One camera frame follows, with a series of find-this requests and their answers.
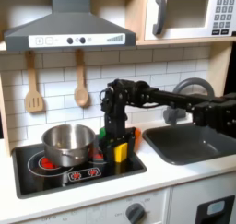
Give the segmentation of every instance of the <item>oven knob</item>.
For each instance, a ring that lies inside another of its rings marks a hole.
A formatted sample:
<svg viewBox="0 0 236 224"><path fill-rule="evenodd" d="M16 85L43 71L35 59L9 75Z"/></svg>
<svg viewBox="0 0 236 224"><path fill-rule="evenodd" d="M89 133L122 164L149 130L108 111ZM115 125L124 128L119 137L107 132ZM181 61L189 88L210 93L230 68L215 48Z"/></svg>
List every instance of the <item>oven knob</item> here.
<svg viewBox="0 0 236 224"><path fill-rule="evenodd" d="M85 43L86 42L85 38L84 37L80 38L80 42Z"/></svg>
<svg viewBox="0 0 236 224"><path fill-rule="evenodd" d="M73 39L72 39L72 38L68 38L68 39L67 39L67 42L68 42L69 44L72 44L72 43L73 43Z"/></svg>
<svg viewBox="0 0 236 224"><path fill-rule="evenodd" d="M136 224L145 216L145 210L140 204L133 204L125 212L130 223Z"/></svg>

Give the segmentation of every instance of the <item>microwave door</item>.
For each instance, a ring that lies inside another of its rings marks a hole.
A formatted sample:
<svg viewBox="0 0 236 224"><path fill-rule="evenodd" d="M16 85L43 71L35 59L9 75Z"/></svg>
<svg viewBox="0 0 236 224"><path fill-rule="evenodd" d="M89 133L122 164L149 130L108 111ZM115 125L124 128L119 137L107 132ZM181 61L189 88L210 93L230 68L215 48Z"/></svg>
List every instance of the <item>microwave door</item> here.
<svg viewBox="0 0 236 224"><path fill-rule="evenodd" d="M151 1L147 3L146 40L212 36L218 0Z"/></svg>

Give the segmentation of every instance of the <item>stovetop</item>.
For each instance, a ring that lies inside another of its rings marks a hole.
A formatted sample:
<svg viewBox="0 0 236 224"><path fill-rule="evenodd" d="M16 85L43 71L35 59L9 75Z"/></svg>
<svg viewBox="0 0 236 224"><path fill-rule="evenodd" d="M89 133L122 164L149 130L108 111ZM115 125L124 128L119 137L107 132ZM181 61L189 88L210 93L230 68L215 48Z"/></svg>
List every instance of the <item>stovetop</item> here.
<svg viewBox="0 0 236 224"><path fill-rule="evenodd" d="M43 144L15 148L13 164L18 198L61 192L147 170L136 155L113 165L104 162L101 158L93 157L90 161L76 167L59 167L45 158Z"/></svg>

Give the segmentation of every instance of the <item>sink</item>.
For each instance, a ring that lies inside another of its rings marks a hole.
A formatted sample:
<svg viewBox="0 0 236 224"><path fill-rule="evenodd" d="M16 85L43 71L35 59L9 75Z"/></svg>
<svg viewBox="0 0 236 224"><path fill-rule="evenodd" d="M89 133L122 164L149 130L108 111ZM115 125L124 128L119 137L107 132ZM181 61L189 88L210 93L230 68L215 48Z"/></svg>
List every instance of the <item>sink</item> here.
<svg viewBox="0 0 236 224"><path fill-rule="evenodd" d="M236 139L209 127L178 124L148 129L143 137L165 161L174 165L236 154Z"/></svg>

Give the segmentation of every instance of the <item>green object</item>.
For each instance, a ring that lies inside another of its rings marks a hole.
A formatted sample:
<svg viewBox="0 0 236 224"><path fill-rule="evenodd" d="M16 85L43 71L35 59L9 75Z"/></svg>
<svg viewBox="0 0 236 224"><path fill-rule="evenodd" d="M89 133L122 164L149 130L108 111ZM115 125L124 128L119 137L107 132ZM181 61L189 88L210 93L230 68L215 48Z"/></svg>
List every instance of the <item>green object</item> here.
<svg viewBox="0 0 236 224"><path fill-rule="evenodd" d="M100 139L103 139L106 136L105 127L100 128Z"/></svg>

